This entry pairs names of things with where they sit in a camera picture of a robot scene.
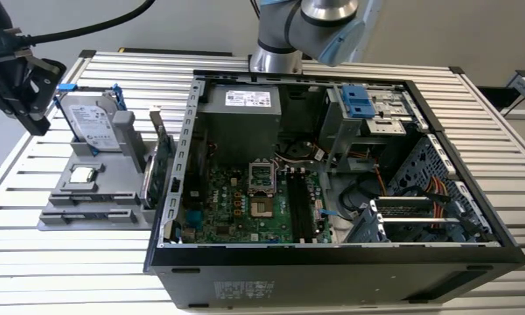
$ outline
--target aluminum extrusion table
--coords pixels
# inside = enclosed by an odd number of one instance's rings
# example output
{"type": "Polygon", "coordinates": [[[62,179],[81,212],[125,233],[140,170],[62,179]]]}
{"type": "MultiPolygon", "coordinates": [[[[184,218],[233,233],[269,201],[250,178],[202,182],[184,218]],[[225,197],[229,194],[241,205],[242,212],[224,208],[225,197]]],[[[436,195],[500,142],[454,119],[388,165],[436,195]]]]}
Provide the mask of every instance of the aluminum extrusion table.
{"type": "MultiPolygon", "coordinates": [[[[409,79],[446,129],[465,164],[525,252],[525,142],[462,74],[449,68],[305,62],[305,73],[409,79]]],[[[245,58],[97,52],[78,58],[65,82],[124,88],[134,127],[154,137],[149,106],[178,138],[193,69],[246,71],[245,58]]],[[[141,274],[148,231],[40,232],[46,205],[72,150],[61,114],[44,137],[24,135],[0,169],[0,314],[174,314],[157,277],[141,274]]],[[[525,314],[525,267],[440,305],[382,308],[400,314],[525,314]]],[[[353,312],[362,308],[254,309],[249,312],[353,312]]],[[[245,313],[242,310],[221,312],[245,313]]]]}

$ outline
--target power supply label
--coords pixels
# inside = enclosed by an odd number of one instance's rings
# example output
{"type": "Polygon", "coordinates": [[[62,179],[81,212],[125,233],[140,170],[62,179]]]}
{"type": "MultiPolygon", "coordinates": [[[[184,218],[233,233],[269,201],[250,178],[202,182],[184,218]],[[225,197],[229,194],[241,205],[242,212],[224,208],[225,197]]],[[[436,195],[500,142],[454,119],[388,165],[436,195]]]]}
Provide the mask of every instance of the power supply label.
{"type": "Polygon", "coordinates": [[[72,105],[70,112],[86,143],[98,150],[120,149],[105,110],[94,105],[72,105]]]}
{"type": "Polygon", "coordinates": [[[226,106],[270,107],[270,92],[228,91],[225,92],[226,106]]]}
{"type": "Polygon", "coordinates": [[[274,281],[214,281],[216,298],[269,299],[274,290],[274,281]]]}

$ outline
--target white wall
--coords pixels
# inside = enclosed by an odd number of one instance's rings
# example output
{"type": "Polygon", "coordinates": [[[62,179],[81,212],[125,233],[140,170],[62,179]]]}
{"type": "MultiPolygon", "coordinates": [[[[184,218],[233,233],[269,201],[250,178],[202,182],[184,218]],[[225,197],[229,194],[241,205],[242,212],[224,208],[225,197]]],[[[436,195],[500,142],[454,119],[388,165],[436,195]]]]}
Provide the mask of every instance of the white wall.
{"type": "Polygon", "coordinates": [[[384,0],[364,62],[460,66],[502,85],[525,69],[525,0],[384,0]]]}
{"type": "MultiPolygon", "coordinates": [[[[41,35],[110,20],[144,0],[1,0],[14,26],[41,35]]],[[[120,47],[253,52],[258,21],[246,0],[157,0],[134,20],[102,32],[37,45],[40,58],[72,66],[82,49],[116,51],[120,47]]]]}

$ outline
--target ram slot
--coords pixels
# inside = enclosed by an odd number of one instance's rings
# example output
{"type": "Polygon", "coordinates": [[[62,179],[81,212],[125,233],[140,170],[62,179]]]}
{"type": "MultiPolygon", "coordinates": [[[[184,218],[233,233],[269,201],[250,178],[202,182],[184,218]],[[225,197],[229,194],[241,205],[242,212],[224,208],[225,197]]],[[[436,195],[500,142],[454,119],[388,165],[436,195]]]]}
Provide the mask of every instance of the ram slot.
{"type": "Polygon", "coordinates": [[[313,225],[305,174],[289,173],[286,176],[286,184],[293,240],[296,243],[310,243],[313,239],[313,225]]]}

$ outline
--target blue drive bay latch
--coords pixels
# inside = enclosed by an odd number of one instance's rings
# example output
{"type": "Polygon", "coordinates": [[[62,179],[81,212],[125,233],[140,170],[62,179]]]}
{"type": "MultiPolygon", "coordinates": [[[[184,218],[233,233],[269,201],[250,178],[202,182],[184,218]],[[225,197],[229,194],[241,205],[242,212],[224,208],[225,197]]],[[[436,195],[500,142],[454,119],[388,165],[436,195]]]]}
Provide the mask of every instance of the blue drive bay latch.
{"type": "Polygon", "coordinates": [[[344,85],[340,89],[342,91],[342,101],[348,107],[348,115],[352,118],[373,118],[376,110],[373,109],[365,87],[361,85],[344,85]]]}

